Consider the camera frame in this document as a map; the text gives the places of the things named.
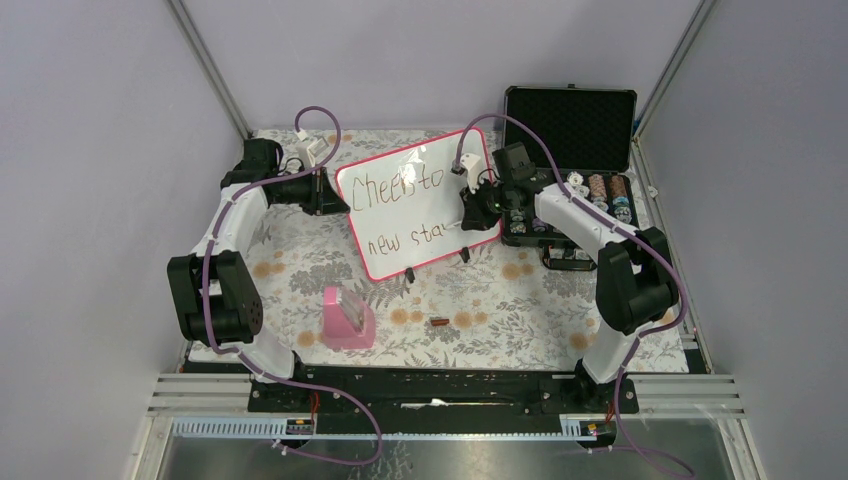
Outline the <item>pink framed whiteboard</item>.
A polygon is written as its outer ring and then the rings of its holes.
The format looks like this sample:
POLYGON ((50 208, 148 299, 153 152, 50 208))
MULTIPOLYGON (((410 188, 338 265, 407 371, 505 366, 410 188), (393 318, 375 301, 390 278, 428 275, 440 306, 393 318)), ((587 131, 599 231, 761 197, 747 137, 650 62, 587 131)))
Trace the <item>pink framed whiteboard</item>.
POLYGON ((462 132, 382 153, 335 174, 367 277, 381 281, 497 239, 486 231, 446 231, 460 223, 466 180, 451 172, 462 132))

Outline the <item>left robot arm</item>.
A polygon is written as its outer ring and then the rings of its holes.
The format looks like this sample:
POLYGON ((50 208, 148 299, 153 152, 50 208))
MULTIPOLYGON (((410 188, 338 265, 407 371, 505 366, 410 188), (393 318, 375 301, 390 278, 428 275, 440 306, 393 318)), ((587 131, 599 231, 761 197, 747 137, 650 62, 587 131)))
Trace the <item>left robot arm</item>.
POLYGON ((243 255, 274 204, 297 205, 312 216, 349 211, 325 167, 337 144, 302 133, 296 149, 287 157, 275 140, 246 140, 243 159, 220 182, 220 202, 203 239, 166 269, 183 337, 235 356, 257 380, 274 383, 272 398, 288 411, 307 404, 311 387, 294 374, 297 354, 264 330, 262 299, 243 255))

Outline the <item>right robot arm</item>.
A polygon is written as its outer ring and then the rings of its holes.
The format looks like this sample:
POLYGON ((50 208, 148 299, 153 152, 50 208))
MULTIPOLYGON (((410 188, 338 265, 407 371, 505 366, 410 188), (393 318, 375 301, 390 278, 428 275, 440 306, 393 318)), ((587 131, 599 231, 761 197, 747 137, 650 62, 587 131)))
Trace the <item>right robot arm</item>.
POLYGON ((530 208, 596 264, 595 303, 602 324, 576 369, 584 377, 575 382, 573 396, 583 410, 597 412, 612 400, 610 382, 632 357, 641 334, 680 300, 665 235, 603 212, 565 184, 558 171, 538 170, 520 143, 495 151, 493 158, 497 178, 491 181, 482 157, 456 156, 452 171, 467 183, 460 192, 461 228, 487 230, 503 214, 530 208))

